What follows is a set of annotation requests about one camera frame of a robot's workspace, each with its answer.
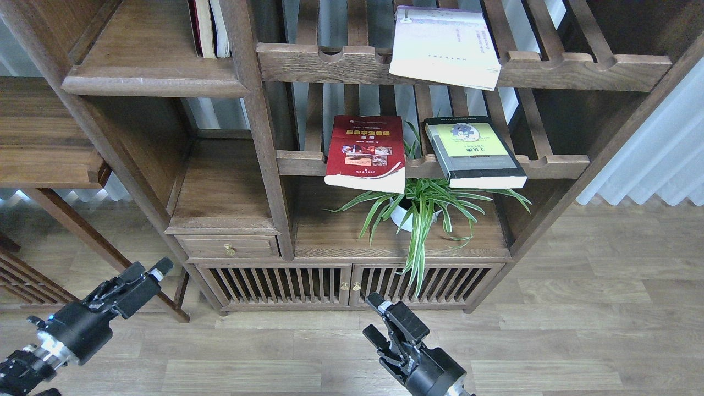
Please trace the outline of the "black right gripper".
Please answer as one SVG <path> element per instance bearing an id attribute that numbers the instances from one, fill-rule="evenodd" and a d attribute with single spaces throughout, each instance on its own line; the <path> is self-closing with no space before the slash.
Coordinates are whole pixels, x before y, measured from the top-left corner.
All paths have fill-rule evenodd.
<path id="1" fill-rule="evenodd" d="M 402 301 L 391 303 L 371 293 L 367 304 L 384 320 L 390 339 L 369 325 L 363 335 L 376 348 L 379 362 L 412 395 L 468 395 L 462 366 L 441 348 L 428 349 L 430 329 Z"/>

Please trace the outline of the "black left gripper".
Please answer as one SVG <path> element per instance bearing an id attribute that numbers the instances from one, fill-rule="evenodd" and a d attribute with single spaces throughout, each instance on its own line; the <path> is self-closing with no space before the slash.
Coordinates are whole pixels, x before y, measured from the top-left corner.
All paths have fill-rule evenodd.
<path id="1" fill-rule="evenodd" d="M 148 271 L 134 262 L 114 278 L 114 285 L 99 285 L 81 302 L 66 304 L 47 320 L 29 316 L 37 326 L 38 346 L 33 355 L 50 366 L 84 365 L 112 338 L 111 320 L 130 318 L 161 291 L 160 281 L 174 267 L 164 257 Z"/>

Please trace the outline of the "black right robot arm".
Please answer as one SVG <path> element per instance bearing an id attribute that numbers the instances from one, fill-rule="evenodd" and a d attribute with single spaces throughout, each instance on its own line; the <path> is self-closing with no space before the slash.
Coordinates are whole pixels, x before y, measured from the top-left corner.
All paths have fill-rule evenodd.
<path id="1" fill-rule="evenodd" d="M 423 343 L 429 328 L 402 301 L 391 303 L 371 293 L 366 301 L 389 330 L 385 338 L 373 325 L 363 331 L 377 349 L 379 362 L 412 395 L 468 395 L 467 371 L 442 348 Z"/>

